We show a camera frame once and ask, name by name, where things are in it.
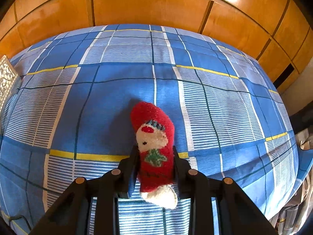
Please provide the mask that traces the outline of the red santa christmas sock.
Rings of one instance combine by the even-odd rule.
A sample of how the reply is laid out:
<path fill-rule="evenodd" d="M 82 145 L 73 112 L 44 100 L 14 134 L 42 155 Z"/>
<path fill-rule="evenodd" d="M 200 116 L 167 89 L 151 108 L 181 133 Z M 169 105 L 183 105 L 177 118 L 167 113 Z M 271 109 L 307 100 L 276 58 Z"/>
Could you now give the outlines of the red santa christmas sock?
<path fill-rule="evenodd" d="M 143 200 L 165 209 L 175 209 L 178 196 L 174 183 L 174 124 L 164 111 L 141 101 L 130 120 L 139 150 L 140 195 Z"/>

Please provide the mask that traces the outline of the white lattice panel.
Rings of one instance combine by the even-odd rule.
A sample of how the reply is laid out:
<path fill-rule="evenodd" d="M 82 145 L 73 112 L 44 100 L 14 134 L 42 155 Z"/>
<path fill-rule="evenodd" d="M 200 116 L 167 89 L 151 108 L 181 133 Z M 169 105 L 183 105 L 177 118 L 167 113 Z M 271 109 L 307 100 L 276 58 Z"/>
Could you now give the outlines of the white lattice panel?
<path fill-rule="evenodd" d="M 19 81 L 19 75 L 11 65 L 8 57 L 4 55 L 1 58 L 1 105 L 0 110 L 3 111 L 7 99 L 9 98 L 14 85 Z"/>

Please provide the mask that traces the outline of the orange wooden wardrobe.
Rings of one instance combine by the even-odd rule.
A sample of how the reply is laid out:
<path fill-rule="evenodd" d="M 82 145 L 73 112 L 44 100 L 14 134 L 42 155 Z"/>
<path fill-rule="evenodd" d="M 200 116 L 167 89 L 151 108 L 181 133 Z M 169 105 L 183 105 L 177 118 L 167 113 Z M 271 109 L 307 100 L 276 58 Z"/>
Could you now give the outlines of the orange wooden wardrobe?
<path fill-rule="evenodd" d="M 2 6 L 1 54 L 58 33 L 103 24 L 177 27 L 230 44 L 259 61 L 284 92 L 312 60 L 312 25 L 294 0 L 11 0 Z"/>

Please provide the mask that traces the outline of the blue plaid bed sheet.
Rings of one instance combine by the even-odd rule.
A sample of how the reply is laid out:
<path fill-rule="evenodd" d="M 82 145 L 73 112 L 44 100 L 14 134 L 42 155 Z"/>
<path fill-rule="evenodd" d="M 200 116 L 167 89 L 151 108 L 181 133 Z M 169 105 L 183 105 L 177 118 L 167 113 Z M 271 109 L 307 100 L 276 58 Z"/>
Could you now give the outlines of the blue plaid bed sheet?
<path fill-rule="evenodd" d="M 208 177 L 231 177 L 271 218 L 312 167 L 259 63 L 216 39 L 171 27 L 113 24 L 58 34 L 10 58 L 21 84 L 1 107 L 1 215 L 28 234 L 77 177 L 118 166 L 146 101 Z"/>

